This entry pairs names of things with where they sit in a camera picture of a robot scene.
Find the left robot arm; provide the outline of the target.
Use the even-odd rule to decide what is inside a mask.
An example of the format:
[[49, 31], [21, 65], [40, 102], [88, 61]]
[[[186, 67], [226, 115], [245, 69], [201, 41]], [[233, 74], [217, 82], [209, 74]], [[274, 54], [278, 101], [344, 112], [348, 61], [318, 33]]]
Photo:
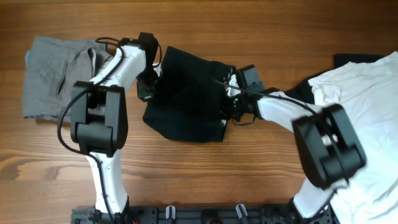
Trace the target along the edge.
[[116, 40], [100, 37], [97, 42], [116, 48], [114, 57], [87, 82], [77, 81], [72, 88], [70, 135], [91, 166], [96, 190], [93, 208], [71, 222], [132, 223], [129, 197], [121, 172], [121, 149], [128, 134], [126, 92], [137, 85], [142, 101], [153, 99], [161, 74], [161, 47], [153, 34], [142, 32], [137, 39]]

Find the black shorts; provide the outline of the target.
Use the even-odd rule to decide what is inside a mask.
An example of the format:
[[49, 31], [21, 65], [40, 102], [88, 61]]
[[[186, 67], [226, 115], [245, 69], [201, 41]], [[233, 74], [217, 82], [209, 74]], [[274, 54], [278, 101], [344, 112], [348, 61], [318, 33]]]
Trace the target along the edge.
[[235, 66], [209, 61], [167, 47], [159, 80], [159, 94], [148, 101], [143, 122], [163, 137], [188, 142], [221, 142], [227, 79]]

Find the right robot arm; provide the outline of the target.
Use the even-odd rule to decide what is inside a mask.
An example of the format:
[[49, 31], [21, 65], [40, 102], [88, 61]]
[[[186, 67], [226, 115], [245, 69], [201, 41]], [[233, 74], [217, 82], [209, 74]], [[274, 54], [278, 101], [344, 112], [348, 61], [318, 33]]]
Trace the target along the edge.
[[337, 223], [331, 207], [339, 190], [367, 162], [354, 127], [339, 104], [316, 108], [266, 89], [255, 66], [231, 72], [222, 79], [228, 116], [240, 125], [243, 114], [272, 121], [294, 134], [305, 180], [287, 204], [259, 208], [236, 206], [240, 223]]

